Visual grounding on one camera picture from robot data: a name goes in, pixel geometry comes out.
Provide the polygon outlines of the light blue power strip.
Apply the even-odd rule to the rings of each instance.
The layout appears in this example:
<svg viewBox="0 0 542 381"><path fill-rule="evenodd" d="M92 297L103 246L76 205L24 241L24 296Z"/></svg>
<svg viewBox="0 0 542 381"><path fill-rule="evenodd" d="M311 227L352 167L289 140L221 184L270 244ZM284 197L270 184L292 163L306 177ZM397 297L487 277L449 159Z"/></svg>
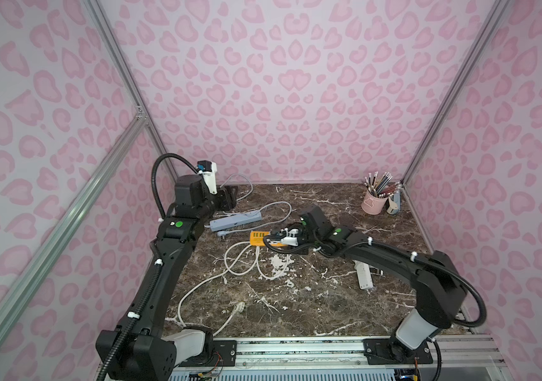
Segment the light blue power strip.
<svg viewBox="0 0 542 381"><path fill-rule="evenodd" d="M212 232L219 232L254 222L260 222L261 220L261 211L250 211L217 218L209 222L209 227Z"/></svg>

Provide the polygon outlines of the white power strip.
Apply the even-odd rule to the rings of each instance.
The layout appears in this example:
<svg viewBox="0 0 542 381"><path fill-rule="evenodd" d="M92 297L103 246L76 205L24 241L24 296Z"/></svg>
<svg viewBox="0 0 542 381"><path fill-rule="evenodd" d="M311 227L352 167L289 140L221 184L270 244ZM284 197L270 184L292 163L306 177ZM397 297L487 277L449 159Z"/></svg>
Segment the white power strip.
<svg viewBox="0 0 542 381"><path fill-rule="evenodd" d="M374 290L374 281L370 272L370 266L361 261L355 261L355 271L358 277L358 285L361 290Z"/></svg>

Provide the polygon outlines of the orange power strip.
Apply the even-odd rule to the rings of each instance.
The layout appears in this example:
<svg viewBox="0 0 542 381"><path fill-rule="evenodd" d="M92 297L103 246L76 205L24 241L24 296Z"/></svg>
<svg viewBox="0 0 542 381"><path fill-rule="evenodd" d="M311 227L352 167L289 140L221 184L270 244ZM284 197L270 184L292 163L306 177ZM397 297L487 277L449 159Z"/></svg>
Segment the orange power strip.
<svg viewBox="0 0 542 381"><path fill-rule="evenodd" d="M274 236L269 231L251 231L250 232L250 245L256 247L265 246L265 237L270 236L267 239L268 244L274 247L282 247L284 244L281 243L281 237Z"/></svg>

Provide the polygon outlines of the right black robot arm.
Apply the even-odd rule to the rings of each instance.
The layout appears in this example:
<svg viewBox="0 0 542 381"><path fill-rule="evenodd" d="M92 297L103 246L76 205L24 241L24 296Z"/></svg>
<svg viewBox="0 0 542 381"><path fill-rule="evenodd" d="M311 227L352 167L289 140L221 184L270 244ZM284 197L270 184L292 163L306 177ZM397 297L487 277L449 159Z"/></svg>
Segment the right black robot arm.
<svg viewBox="0 0 542 381"><path fill-rule="evenodd" d="M449 255L435 251L422 256L354 227L334 226L318 206L302 210L299 222L271 233L267 240L281 243L278 250L290 254L315 249L328 258L362 262L408 284L416 304L390 337L398 349L413 351L452 325L478 328L487 320L481 294L458 274Z"/></svg>

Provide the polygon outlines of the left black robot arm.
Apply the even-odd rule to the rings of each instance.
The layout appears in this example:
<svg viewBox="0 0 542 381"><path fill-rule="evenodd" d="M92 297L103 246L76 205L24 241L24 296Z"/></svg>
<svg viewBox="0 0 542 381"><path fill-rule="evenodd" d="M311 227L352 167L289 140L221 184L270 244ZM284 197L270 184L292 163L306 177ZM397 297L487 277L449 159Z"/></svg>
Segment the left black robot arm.
<svg viewBox="0 0 542 381"><path fill-rule="evenodd" d="M157 172L167 159L180 160L191 172L176 180L175 199L164 206ZM160 225L150 241L152 259L126 314L115 329L102 331L96 340L101 358L98 380L167 380L185 361L205 364L217 358L213 334L205 327L190 325L179 333L163 335L169 302L206 224L215 213L231 211L237 205L237 187L219 187L216 173L212 161L191 164L175 153L163 154L154 162L150 182Z"/></svg>

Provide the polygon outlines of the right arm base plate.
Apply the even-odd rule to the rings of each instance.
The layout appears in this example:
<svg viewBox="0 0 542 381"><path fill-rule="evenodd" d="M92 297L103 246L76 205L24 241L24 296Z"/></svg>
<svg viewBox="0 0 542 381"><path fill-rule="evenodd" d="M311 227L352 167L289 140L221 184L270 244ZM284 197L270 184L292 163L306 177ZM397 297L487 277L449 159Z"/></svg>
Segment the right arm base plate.
<svg viewBox="0 0 542 381"><path fill-rule="evenodd" d="M368 365L433 364L434 360L426 342L416 349L409 349L398 339L369 338L363 341Z"/></svg>

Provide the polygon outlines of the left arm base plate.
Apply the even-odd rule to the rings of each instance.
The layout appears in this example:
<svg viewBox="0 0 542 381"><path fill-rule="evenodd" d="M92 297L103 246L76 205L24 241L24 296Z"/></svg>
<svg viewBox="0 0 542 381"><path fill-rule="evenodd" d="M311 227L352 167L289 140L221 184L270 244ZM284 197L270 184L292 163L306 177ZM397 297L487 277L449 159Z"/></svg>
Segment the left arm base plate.
<svg viewBox="0 0 542 381"><path fill-rule="evenodd" d="M181 365L185 367L211 367L221 365L223 367L234 367L237 355L237 341L235 340L214 340L212 344L206 344L200 355L191 357Z"/></svg>

